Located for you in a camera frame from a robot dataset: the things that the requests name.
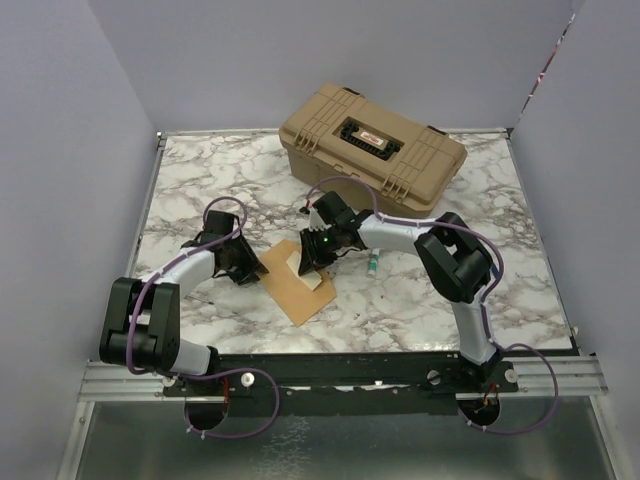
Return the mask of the brown paper envelope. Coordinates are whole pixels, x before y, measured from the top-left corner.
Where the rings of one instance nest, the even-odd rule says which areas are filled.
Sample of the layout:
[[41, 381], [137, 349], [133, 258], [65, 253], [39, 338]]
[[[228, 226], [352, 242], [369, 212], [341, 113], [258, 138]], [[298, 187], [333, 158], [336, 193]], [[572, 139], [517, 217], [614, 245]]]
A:
[[269, 273], [260, 282], [289, 320], [299, 327], [333, 302], [336, 290], [328, 273], [321, 270], [318, 273], [323, 278], [322, 284], [310, 291], [286, 264], [293, 251], [301, 252], [301, 247], [293, 241], [281, 240], [263, 253], [259, 259]]

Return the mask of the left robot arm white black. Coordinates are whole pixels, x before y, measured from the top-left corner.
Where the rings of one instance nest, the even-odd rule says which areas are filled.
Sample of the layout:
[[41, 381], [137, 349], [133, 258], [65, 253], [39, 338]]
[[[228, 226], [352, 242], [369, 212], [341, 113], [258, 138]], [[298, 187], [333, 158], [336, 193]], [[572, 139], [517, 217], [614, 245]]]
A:
[[228, 278], [239, 286], [256, 283], [268, 269], [241, 233], [241, 219], [209, 211], [202, 231], [178, 256], [143, 278], [114, 281], [99, 345], [100, 360], [136, 374], [186, 376], [206, 395], [220, 385], [218, 350], [181, 338], [182, 299], [201, 283]]

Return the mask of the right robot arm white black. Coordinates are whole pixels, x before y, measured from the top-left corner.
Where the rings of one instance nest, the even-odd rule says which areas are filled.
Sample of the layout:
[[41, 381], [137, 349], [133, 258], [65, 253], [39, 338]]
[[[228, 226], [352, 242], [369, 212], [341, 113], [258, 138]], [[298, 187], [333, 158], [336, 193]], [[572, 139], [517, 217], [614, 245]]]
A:
[[308, 216], [309, 225], [300, 231], [298, 275], [333, 264], [341, 250], [379, 249], [418, 257], [434, 289], [452, 306], [465, 361], [459, 367], [461, 383], [481, 391], [494, 381], [501, 354], [490, 340], [482, 305], [494, 263], [457, 214], [418, 220], [370, 209], [357, 212], [334, 191], [308, 201], [300, 212]]

